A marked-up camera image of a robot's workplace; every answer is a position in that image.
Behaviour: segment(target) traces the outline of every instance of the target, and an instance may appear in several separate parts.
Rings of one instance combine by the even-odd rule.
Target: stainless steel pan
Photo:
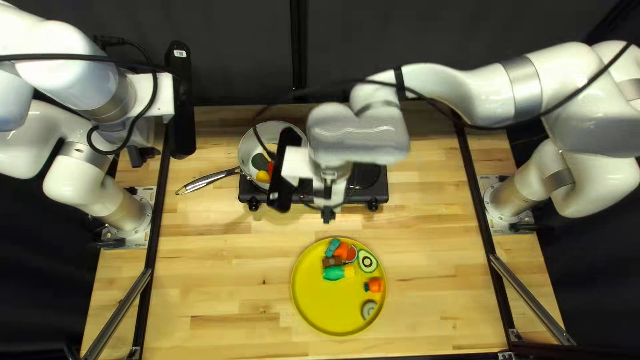
[[[286,127],[293,128],[302,137],[302,146],[307,146],[307,137],[302,133],[302,131],[300,131],[300,129],[288,122],[277,120],[267,121],[258,124],[256,128],[258,134],[265,144],[277,144],[278,139],[280,138],[280,132]],[[240,144],[238,145],[237,156],[238,163],[240,164],[239,166],[219,172],[214,172],[213,174],[205,175],[203,177],[195,179],[194,181],[180,187],[178,190],[176,190],[175,194],[183,195],[185,193],[194,192],[231,175],[244,175],[247,179],[253,181],[256,186],[266,191],[269,189],[269,184],[262,183],[255,179],[258,170],[251,164],[251,159],[253,158],[253,156],[260,152],[262,152],[262,147],[260,146],[258,139],[256,139],[253,130],[249,129],[249,131],[244,134],[244,136],[240,140]]]

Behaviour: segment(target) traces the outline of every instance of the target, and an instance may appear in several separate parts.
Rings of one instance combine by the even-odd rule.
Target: wooden table
[[[277,106],[266,119],[301,126],[312,105]],[[255,106],[196,109],[198,151],[171,160],[149,310],[145,359],[328,359],[494,352],[507,347],[458,141],[447,120],[421,103],[403,107],[412,151],[389,167],[389,203],[377,213],[345,206],[330,225],[294,205],[256,213],[237,201],[237,178],[176,196],[190,180],[237,165],[240,137]],[[512,174],[506,135],[468,136],[478,174]],[[121,161],[124,186],[150,185]],[[322,238],[343,235],[370,247],[385,267],[388,297],[364,332],[333,338],[311,329],[289,297],[297,256]],[[495,239],[499,255],[561,321],[535,235]],[[144,250],[103,251],[83,351],[140,273]],[[516,326],[550,341],[513,292]],[[133,309],[103,359],[131,346]]]

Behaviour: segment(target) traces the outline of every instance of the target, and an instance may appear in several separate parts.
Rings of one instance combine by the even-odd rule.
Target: brown toy chocolate
[[[330,258],[322,259],[322,267],[328,268],[329,266],[340,266],[344,265],[344,259],[340,256],[332,256]]]

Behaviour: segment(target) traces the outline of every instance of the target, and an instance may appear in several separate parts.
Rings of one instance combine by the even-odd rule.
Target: yellow tray
[[[387,278],[379,260],[378,268],[366,274],[361,271],[356,259],[350,265],[355,267],[353,277],[338,281],[324,280],[322,259],[332,239],[320,240],[300,255],[291,273],[291,298],[300,316],[314,329],[333,336],[353,335],[366,329],[380,315],[387,295]],[[365,249],[373,254],[355,240],[337,239],[354,245],[357,250]],[[373,277],[382,280],[383,291],[365,292],[364,284]],[[367,300],[374,300],[378,306],[375,313],[364,320],[362,305]]]

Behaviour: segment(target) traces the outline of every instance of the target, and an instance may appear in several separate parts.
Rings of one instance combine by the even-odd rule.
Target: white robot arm
[[[499,127],[552,108],[624,45],[573,42],[476,70],[416,63],[402,66],[401,73],[405,86],[449,105],[468,124]],[[396,76],[388,70],[368,79],[396,83]],[[618,202],[640,182],[634,159],[640,156],[639,110],[640,49],[632,46],[608,73],[542,118],[550,139],[492,194],[489,212],[515,222],[518,214],[551,197],[560,214],[582,217]],[[309,115],[307,132],[309,161],[317,169],[310,177],[318,183],[327,182],[327,170],[354,161],[391,164],[409,150],[396,90],[383,85],[354,87],[350,108],[337,103],[318,106]],[[341,192],[337,194],[336,199],[318,203],[339,204]]]
[[[45,20],[0,1],[0,55],[85,54],[104,56],[85,34],[64,22]],[[138,201],[105,175],[133,116],[150,100],[151,75],[130,74],[113,63],[81,60],[0,62],[0,172],[35,176],[56,142],[64,141],[45,176],[45,194],[101,218],[121,233],[148,226],[150,205]],[[37,88],[90,121],[46,102],[32,100]],[[173,83],[158,74],[157,96],[145,116],[173,114]],[[136,126],[135,144],[149,146],[152,128]]]

